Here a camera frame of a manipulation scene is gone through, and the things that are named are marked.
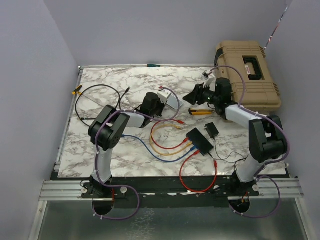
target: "tabletop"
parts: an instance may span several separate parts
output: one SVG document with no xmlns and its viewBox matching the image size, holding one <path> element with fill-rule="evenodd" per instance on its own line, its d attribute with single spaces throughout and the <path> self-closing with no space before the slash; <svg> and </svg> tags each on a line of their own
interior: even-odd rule
<svg viewBox="0 0 320 240">
<path fill-rule="evenodd" d="M 122 95 L 130 87 L 130 91 L 121 101 L 123 109 L 132 110 L 138 107 L 146 93 L 158 91 L 159 86 L 172 89 L 180 99 L 190 93 L 197 83 L 202 83 L 202 72 L 207 67 L 88 67 L 83 70 L 81 78 L 82 89 L 93 85 L 105 84 L 119 91 Z M 81 117 L 95 118 L 106 105 L 116 106 L 118 95 L 114 90 L 99 86 L 88 90 L 78 102 L 78 113 Z M 205 131 L 205 124 L 214 123 L 219 131 L 216 139 L 216 148 L 211 151 L 212 156 L 218 160 L 217 174 L 219 176 L 231 175 L 235 164 L 249 154 L 248 130 L 220 118 L 217 114 L 192 116 L 188 113 L 190 104 L 184 102 L 181 110 L 175 119 L 183 121 L 182 129 L 164 127 L 154 133 L 154 139 L 164 147 L 173 147 L 181 143 L 186 134 L 194 128 L 199 131 L 214 146 L 213 139 L 210 139 Z M 208 109 L 207 105 L 192 106 L 192 108 Z M 174 110 L 165 107 L 162 118 L 169 118 L 175 114 Z M 150 131 L 154 125 L 151 122 L 145 128 L 127 127 L 124 134 L 133 135 L 142 139 L 147 147 L 150 147 Z M 173 156 L 157 157 L 164 160 L 175 160 L 192 147 Z M 175 150 L 163 150 L 162 153 L 171 153 Z M 88 127 L 77 117 L 75 111 L 72 113 L 65 146 L 63 149 L 61 164 L 58 173 L 59 178 L 86 178 L 89 177 L 94 168 L 95 148 L 88 136 Z M 183 160 L 166 163 L 155 159 L 145 146 L 138 140 L 131 137 L 123 137 L 113 149 L 111 172 L 114 177 L 172 177 L 179 176 L 179 170 Z M 214 174 L 213 159 L 201 154 L 193 156 L 185 165 L 182 171 L 183 176 L 212 176 Z M 284 175 L 286 174 L 283 162 L 270 164 L 261 174 Z"/>
</svg>

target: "white wall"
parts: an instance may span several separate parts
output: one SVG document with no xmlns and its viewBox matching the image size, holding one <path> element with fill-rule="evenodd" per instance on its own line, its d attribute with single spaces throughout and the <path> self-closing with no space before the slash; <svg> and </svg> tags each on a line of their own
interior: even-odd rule
<svg viewBox="0 0 320 240">
<path fill-rule="evenodd" d="M 294 0 L 267 50 L 280 88 L 278 112 L 291 142 L 290 172 L 298 176 L 320 238 L 320 2 Z"/>
<path fill-rule="evenodd" d="M 44 2 L 84 66 L 212 64 L 221 41 L 257 40 L 265 46 L 286 8 L 286 0 Z"/>
<path fill-rule="evenodd" d="M 78 68 L 42 0 L 1 1 L 0 23 L 0 239 L 25 240 Z"/>
</svg>

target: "gray floor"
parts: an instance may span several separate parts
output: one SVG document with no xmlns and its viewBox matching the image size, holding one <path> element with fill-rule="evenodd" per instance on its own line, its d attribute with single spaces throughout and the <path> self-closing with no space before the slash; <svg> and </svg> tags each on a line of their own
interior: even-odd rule
<svg viewBox="0 0 320 240">
<path fill-rule="evenodd" d="M 248 213 L 271 211 L 276 200 L 252 201 Z M 131 209 L 117 209 L 124 216 Z M 93 217 L 91 202 L 50 202 L 40 240 L 306 240 L 294 199 L 284 199 L 277 214 L 249 219 L 229 208 L 142 208 L 125 221 Z"/>
</svg>

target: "plastic case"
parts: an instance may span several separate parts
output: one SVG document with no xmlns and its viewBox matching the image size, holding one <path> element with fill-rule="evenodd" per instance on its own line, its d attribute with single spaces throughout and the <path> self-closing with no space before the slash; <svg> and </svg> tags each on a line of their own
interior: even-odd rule
<svg viewBox="0 0 320 240">
<path fill-rule="evenodd" d="M 281 106 L 281 100 L 265 57 L 264 49 L 257 41 L 223 41 L 216 47 L 214 65 L 229 65 L 239 70 L 246 85 L 242 104 L 252 111 L 270 113 Z M 233 101 L 238 102 L 243 92 L 240 76 L 234 70 L 222 67 L 215 70 L 215 77 L 230 80 Z"/>
</svg>

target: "blue cable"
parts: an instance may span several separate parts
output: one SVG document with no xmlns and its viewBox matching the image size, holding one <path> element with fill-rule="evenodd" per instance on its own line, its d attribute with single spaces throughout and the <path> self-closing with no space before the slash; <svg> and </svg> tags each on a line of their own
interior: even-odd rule
<svg viewBox="0 0 320 240">
<path fill-rule="evenodd" d="M 149 151 L 149 153 L 150 153 L 155 159 L 158 159 L 159 161 L 164 162 L 164 163 L 174 163 L 174 162 L 177 162 L 177 161 L 183 159 L 185 156 L 187 156 L 189 153 L 191 153 L 193 150 L 196 149 L 196 147 L 193 146 L 193 147 L 192 147 L 186 154 L 184 154 L 183 156 L 179 157 L 179 158 L 176 159 L 176 160 L 168 161 L 168 160 L 163 160 L 163 159 L 155 156 L 154 153 L 153 153 L 152 151 L 150 151 L 150 149 L 149 149 L 148 146 L 145 144 L 145 142 L 142 141 L 139 137 L 133 136 L 133 135 L 125 135 L 125 134 L 122 134 L 122 137 L 130 137 L 130 138 L 138 139 L 138 140 L 145 146 L 145 148 Z"/>
</svg>

